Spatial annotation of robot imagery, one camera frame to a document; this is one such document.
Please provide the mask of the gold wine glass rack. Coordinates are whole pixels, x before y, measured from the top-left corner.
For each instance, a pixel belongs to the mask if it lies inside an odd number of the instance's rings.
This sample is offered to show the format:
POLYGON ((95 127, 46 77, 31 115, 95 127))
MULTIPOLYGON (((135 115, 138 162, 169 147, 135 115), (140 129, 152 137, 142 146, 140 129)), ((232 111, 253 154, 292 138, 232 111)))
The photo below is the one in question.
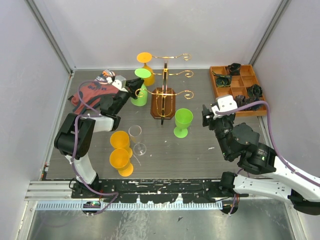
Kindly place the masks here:
POLYGON ((173 88, 168 87, 168 78, 172 75, 178 76, 184 74, 187 78, 191 78, 194 75, 191 70, 183 70, 173 74, 169 73, 169 59, 177 59, 180 57, 182 57, 184 61, 192 59, 192 56, 189 53, 182 53, 178 56, 162 56, 161 59, 164 60, 164 67, 159 74, 162 76, 162 87, 156 87, 153 91, 146 91, 151 94, 150 114, 154 119, 160 120, 161 125, 164 124, 165 120, 171 120, 174 117, 176 113, 176 96, 184 94, 184 98, 187 100, 194 97, 194 93, 191 90, 183 90, 176 93, 173 88))

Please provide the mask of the green goblet front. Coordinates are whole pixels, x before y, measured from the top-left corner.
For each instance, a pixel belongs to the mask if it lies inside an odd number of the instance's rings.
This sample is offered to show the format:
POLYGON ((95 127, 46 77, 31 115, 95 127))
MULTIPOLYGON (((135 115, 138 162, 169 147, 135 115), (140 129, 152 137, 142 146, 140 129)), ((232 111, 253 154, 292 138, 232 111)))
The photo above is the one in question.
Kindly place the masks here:
MULTIPOLYGON (((143 73, 144 73, 144 69, 143 68, 137 68, 134 71, 134 74, 138 77, 138 78, 142 78, 143 77, 143 73)), ((140 89, 138 89, 135 93, 137 96, 137 99, 133 99, 131 98, 131 103, 135 106, 138 107, 142 107, 144 105, 147 104, 147 100, 148 100, 148 91, 147 91, 147 87, 145 86, 145 84, 143 83, 142 87, 140 89)))

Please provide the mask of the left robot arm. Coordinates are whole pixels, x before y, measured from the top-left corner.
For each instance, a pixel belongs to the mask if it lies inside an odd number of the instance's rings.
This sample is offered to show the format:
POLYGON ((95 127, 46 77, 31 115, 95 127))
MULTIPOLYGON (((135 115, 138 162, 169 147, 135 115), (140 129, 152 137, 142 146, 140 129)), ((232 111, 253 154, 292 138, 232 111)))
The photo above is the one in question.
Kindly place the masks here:
POLYGON ((75 172, 75 179, 88 198, 100 193, 100 182, 93 169, 89 148, 92 136, 99 132, 114 132, 120 124, 119 111, 132 99, 137 99, 144 79, 125 80, 122 76, 106 78, 99 76, 95 81, 87 81, 80 86, 78 103, 95 112, 89 115, 82 109, 79 113, 69 113, 62 123, 55 139, 54 147, 69 161, 75 172))

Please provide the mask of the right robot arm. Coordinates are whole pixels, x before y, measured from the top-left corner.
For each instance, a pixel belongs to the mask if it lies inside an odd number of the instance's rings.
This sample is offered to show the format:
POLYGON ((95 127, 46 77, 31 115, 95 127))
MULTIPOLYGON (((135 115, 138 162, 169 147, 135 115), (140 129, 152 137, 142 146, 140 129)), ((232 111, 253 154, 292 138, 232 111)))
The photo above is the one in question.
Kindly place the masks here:
POLYGON ((282 159, 275 148, 261 143, 259 133, 246 123, 234 125, 235 115, 217 115, 217 105, 202 110, 202 125, 214 131, 223 158, 251 175, 252 179, 233 172, 223 172, 219 191, 225 197, 261 195, 293 205, 307 215, 320 214, 320 179, 282 159))

